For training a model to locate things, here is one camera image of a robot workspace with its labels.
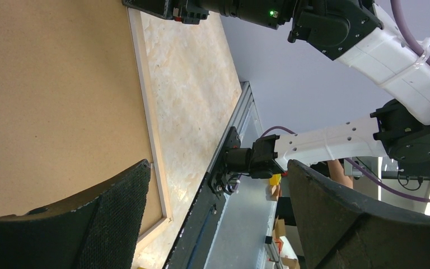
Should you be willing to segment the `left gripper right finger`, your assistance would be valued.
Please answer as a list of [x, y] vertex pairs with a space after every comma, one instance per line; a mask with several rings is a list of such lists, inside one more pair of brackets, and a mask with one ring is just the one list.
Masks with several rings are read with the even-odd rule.
[[308, 268], [430, 268], [430, 216], [288, 163], [291, 204]]

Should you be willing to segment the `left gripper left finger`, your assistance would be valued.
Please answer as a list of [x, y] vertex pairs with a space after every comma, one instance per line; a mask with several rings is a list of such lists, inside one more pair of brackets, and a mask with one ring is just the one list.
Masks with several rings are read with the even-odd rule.
[[150, 179], [141, 160], [58, 202], [0, 216], [0, 268], [131, 268]]

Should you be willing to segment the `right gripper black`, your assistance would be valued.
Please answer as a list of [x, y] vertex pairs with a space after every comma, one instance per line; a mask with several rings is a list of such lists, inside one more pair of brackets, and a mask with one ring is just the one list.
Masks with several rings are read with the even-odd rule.
[[209, 11], [192, 0], [122, 0], [122, 5], [139, 10], [163, 20], [199, 25], [209, 16]]

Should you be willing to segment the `brown cardboard backing board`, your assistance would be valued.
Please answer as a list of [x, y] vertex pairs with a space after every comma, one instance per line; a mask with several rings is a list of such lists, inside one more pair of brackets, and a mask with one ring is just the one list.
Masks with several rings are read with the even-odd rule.
[[0, 216], [152, 160], [121, 1], [0, 1]]

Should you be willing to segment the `light wooden picture frame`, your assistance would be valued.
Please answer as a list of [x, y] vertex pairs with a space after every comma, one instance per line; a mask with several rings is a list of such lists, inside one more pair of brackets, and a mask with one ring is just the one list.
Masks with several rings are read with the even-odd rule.
[[132, 8], [128, 8], [127, 11], [151, 145], [152, 167], [155, 171], [162, 210], [162, 218], [139, 237], [136, 247], [136, 252], [139, 253], [169, 227], [173, 221], [173, 213], [158, 131], [156, 101], [151, 88], [151, 73], [147, 59], [141, 11]]

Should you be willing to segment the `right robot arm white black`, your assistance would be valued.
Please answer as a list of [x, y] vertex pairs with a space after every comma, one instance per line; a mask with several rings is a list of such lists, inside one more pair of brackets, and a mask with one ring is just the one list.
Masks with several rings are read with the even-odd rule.
[[374, 1], [124, 1], [163, 20], [197, 25], [210, 12], [277, 29], [292, 24], [288, 41], [303, 40], [333, 61], [354, 68], [392, 100], [374, 113], [318, 131], [270, 135], [250, 148], [228, 142], [217, 158], [220, 175], [265, 179], [306, 165], [354, 156], [430, 161], [430, 40], [415, 40], [399, 2], [390, 17]]

